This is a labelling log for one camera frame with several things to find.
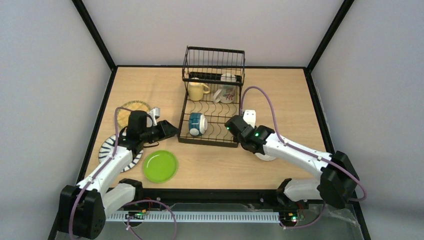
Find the black and white striped plate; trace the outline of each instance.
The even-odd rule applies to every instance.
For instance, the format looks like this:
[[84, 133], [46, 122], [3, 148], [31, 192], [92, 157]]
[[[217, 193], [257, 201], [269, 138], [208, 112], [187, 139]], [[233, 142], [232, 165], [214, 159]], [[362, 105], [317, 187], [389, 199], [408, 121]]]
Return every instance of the black and white striped plate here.
[[[110, 136], [100, 147], [98, 151], [98, 161], [101, 163], [107, 159], [108, 154], [114, 149], [115, 146], [115, 135]], [[137, 163], [139, 163], [142, 158], [144, 150], [141, 150], [139, 154], [132, 160], [130, 164], [128, 164], [124, 169], [122, 169], [121, 173], [126, 172], [132, 169]]]

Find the dish rack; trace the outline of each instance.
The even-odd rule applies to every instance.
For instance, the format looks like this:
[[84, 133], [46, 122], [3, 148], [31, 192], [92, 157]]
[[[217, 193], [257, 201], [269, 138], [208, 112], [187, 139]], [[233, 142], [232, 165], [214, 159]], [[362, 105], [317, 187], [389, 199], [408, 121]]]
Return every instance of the dish rack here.
[[[221, 81], [221, 75], [226, 73], [235, 75], [236, 81]], [[182, 65], [182, 80], [185, 85], [185, 97], [179, 121], [178, 141], [187, 144], [237, 148], [239, 143], [224, 124], [231, 117], [239, 114], [242, 87], [245, 81], [245, 51], [188, 46]], [[201, 100], [190, 100], [188, 92], [190, 82], [208, 85], [210, 93], [204, 94]], [[236, 97], [233, 102], [214, 102], [214, 93], [220, 85], [236, 86]], [[192, 136], [189, 133], [191, 113], [202, 113], [207, 120], [207, 130], [201, 136]]]

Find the white wall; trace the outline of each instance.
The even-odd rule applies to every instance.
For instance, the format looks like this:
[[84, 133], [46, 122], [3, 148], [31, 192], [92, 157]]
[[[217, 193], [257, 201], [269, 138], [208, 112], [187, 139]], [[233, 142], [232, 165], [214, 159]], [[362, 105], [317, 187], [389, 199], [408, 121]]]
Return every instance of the white wall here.
[[424, 226], [424, 4], [357, 0], [312, 72], [332, 141], [369, 198], [372, 239]]
[[46, 239], [110, 70], [70, 0], [0, 3], [0, 239]]
[[183, 63], [186, 46], [307, 66], [342, 0], [103, 0], [85, 5], [118, 65]]

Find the white mug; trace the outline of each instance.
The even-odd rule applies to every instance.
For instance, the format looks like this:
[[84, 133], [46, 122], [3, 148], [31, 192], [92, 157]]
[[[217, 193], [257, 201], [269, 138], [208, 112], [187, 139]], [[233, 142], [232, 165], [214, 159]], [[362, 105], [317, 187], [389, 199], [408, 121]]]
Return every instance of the white mug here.
[[[221, 81], [235, 83], [237, 78], [234, 74], [224, 73], [221, 75]], [[237, 94], [237, 86], [220, 84], [218, 90], [213, 94], [213, 102], [221, 102], [223, 104], [230, 104], [234, 102]]]

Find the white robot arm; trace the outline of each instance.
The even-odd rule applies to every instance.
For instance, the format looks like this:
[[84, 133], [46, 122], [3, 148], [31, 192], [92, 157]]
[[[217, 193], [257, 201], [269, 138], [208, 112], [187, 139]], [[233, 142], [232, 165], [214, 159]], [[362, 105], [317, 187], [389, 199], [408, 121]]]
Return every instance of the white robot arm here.
[[[67, 185], [60, 193], [58, 211], [58, 230], [69, 232], [70, 219], [73, 219], [73, 234], [95, 239], [103, 229], [105, 220], [128, 202], [141, 199], [142, 183], [131, 179], [122, 179], [108, 191], [125, 166], [129, 165], [143, 149], [145, 143], [155, 143], [177, 135], [180, 130], [168, 121], [156, 121], [160, 109], [155, 107], [149, 113], [132, 111], [128, 118], [126, 134], [118, 136], [115, 149], [111, 150], [107, 160], [76, 186]], [[77, 204], [74, 216], [71, 209]]]
[[348, 156], [340, 151], [335, 154], [321, 152], [284, 136], [266, 126], [255, 127], [256, 113], [246, 110], [243, 117], [236, 115], [225, 123], [227, 129], [241, 146], [265, 161], [283, 159], [309, 172], [310, 179], [286, 179], [279, 186], [279, 202], [289, 204], [300, 200], [324, 200], [342, 209], [351, 198], [357, 184], [337, 168], [321, 159], [330, 160], [358, 178]]

